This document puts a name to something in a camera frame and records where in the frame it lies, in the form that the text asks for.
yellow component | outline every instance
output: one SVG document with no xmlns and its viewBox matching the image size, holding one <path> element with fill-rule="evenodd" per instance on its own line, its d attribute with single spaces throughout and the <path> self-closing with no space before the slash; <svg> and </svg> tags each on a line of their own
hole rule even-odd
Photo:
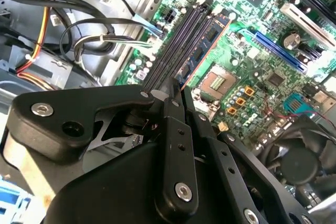
<svg viewBox="0 0 336 224">
<path fill-rule="evenodd" d="M 227 123 L 221 121 L 219 124 L 218 124 L 218 128 L 221 132 L 223 131 L 228 131 L 229 130 L 229 127 L 227 126 Z"/>
<path fill-rule="evenodd" d="M 245 94 L 247 94 L 249 97 L 251 97 L 254 93 L 255 91 L 250 86 L 245 87 Z"/>
<path fill-rule="evenodd" d="M 240 98 L 240 97 L 239 97 L 239 98 L 237 99 L 237 101 L 236 101 L 236 103 L 237 103 L 239 106 L 243 106 L 243 105 L 245 104 L 245 102 L 246 102 L 246 101 L 245 101 L 243 98 Z"/>
<path fill-rule="evenodd" d="M 227 113 L 231 114 L 231 115 L 234 115 L 236 114 L 237 110 L 235 108 L 228 108 L 227 109 Z"/>
</svg>

black fan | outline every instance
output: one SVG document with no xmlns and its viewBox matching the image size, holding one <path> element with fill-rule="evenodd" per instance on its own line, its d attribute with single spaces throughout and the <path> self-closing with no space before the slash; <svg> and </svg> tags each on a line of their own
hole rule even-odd
<svg viewBox="0 0 336 224">
<path fill-rule="evenodd" d="M 279 181 L 295 186 L 296 199 L 307 206 L 305 188 L 321 200 L 336 193 L 335 143 L 335 137 L 303 115 L 265 148 L 260 160 Z"/>
</svg>

green circuit board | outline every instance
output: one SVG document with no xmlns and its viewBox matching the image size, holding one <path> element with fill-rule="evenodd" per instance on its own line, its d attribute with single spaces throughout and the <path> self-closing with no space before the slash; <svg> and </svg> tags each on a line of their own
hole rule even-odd
<svg viewBox="0 0 336 224">
<path fill-rule="evenodd" d="M 278 45 L 281 45 L 285 35 L 298 33 L 307 45 L 321 46 L 280 11 L 280 6 L 289 1 L 292 0 L 211 0 L 209 3 L 213 9 L 221 6 L 222 13 L 231 18 L 232 23 L 187 85 L 193 90 L 200 90 L 200 95 L 207 104 L 217 102 L 218 106 L 219 103 L 218 110 L 211 116 L 213 124 L 217 126 L 220 122 L 225 122 L 246 145 L 253 146 L 260 134 L 274 125 L 275 119 L 264 113 L 265 102 L 268 109 L 286 114 L 283 103 L 291 94 L 302 93 L 302 88 L 307 83 L 318 85 L 336 68 L 335 54 L 329 51 L 327 60 L 316 61 L 306 73 L 300 73 L 244 32 L 253 27 Z M 335 0 L 321 1 L 329 6 Z M 165 37 L 159 40 L 145 32 L 142 40 L 151 42 L 156 51 L 134 50 L 117 85 L 143 83 L 143 73 L 150 71 L 153 61 L 160 60 L 160 48 L 169 42 L 174 35 L 174 27 L 181 21 L 186 8 L 195 2 L 196 0 L 162 0 L 151 23 L 163 29 Z M 170 23 L 164 19 L 169 10 L 174 12 L 174 20 Z M 307 16 L 333 37 L 336 36 L 336 30 L 314 10 Z M 214 66 L 224 69 L 236 79 L 220 99 L 214 99 L 212 94 L 202 90 L 202 83 Z M 253 94 L 244 93 L 242 88 L 251 88 Z M 244 104 L 234 106 L 235 113 L 228 113 L 228 104 L 236 94 L 241 95 Z"/>
</svg>

silver screw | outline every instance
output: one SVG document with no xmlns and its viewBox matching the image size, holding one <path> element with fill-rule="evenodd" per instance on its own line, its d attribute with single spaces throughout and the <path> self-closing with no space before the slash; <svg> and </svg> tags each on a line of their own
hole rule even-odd
<svg viewBox="0 0 336 224">
<path fill-rule="evenodd" d="M 244 210 L 244 215 L 248 223 L 250 224 L 259 224 L 259 220 L 254 212 L 252 212 L 250 209 Z"/>
<path fill-rule="evenodd" d="M 177 183 L 175 186 L 175 192 L 177 196 L 185 202 L 189 202 L 193 197 L 193 193 L 185 183 Z"/>
<path fill-rule="evenodd" d="M 202 121 L 206 121 L 206 117 L 203 114 L 198 114 L 198 117 L 202 120 Z"/>
<path fill-rule="evenodd" d="M 51 116 L 54 113 L 54 109 L 47 103 L 35 103 L 32 107 L 32 112 L 38 116 Z"/>
<path fill-rule="evenodd" d="M 231 135 L 226 135 L 227 136 L 227 138 L 231 141 L 231 142 L 234 142 L 235 141 L 235 138 L 233 137 L 233 136 L 231 136 Z"/>
<path fill-rule="evenodd" d="M 143 91 L 140 92 L 140 95 L 142 95 L 143 97 L 146 97 L 146 98 L 149 97 L 148 94 L 146 92 L 143 92 Z"/>
<path fill-rule="evenodd" d="M 173 100 L 172 103 L 173 103 L 176 107 L 179 107 L 179 106 L 180 106 L 179 103 L 176 102 L 175 100 Z"/>
<path fill-rule="evenodd" d="M 311 221 L 306 216 L 302 215 L 302 218 L 305 224 L 312 224 Z"/>
</svg>

motherboard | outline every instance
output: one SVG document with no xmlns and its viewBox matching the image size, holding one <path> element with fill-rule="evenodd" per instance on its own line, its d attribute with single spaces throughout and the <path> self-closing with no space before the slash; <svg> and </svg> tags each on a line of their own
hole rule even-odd
<svg viewBox="0 0 336 224">
<path fill-rule="evenodd" d="M 255 148 L 286 115 L 335 103 L 321 90 L 336 68 L 335 11 L 335 0 L 162 0 L 161 36 L 142 35 L 152 48 L 134 50 L 116 84 L 157 89 L 173 76 L 215 127 Z"/>
</svg>

